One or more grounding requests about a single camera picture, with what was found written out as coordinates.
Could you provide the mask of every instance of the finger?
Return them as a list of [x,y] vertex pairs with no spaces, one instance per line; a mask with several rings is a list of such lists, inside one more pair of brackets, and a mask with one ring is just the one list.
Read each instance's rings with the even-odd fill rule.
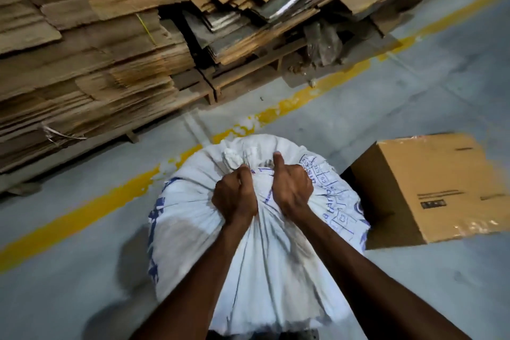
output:
[[253,191],[252,170],[247,165],[243,164],[237,169],[237,178],[243,191]]
[[285,166],[284,157],[278,151],[273,153],[273,163],[275,171],[280,171],[281,169],[284,169]]

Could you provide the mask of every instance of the brown cardboard box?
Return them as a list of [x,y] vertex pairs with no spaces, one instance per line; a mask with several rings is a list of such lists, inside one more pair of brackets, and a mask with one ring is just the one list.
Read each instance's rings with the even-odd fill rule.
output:
[[348,174],[372,225],[367,249],[510,230],[504,181],[467,134],[379,141]]

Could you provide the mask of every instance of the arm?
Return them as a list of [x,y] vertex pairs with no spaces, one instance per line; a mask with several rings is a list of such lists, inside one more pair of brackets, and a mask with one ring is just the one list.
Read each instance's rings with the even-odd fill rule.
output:
[[212,202],[226,220],[217,240],[131,340],[206,338],[233,255],[257,213],[249,168],[241,166],[224,176]]
[[273,196],[312,244],[367,338],[469,339],[416,294],[358,253],[308,207],[312,183],[300,165],[274,155]]

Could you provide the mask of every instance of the gray floor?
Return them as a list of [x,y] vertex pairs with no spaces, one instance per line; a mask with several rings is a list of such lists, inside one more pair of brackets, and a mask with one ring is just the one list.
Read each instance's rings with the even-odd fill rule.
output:
[[[405,37],[473,0],[435,0],[394,32]],[[423,38],[393,59],[258,132],[286,137],[342,171],[381,138],[465,131],[510,174],[510,0]],[[212,110],[198,109],[58,172],[43,191],[1,204],[4,246],[207,136],[289,97],[282,79]],[[168,164],[161,170],[175,169]],[[148,211],[161,181],[83,231],[0,275],[0,338],[124,339],[155,306],[146,282]],[[475,339],[510,338],[510,234],[367,252],[392,277]],[[364,338],[352,317],[322,339]]]

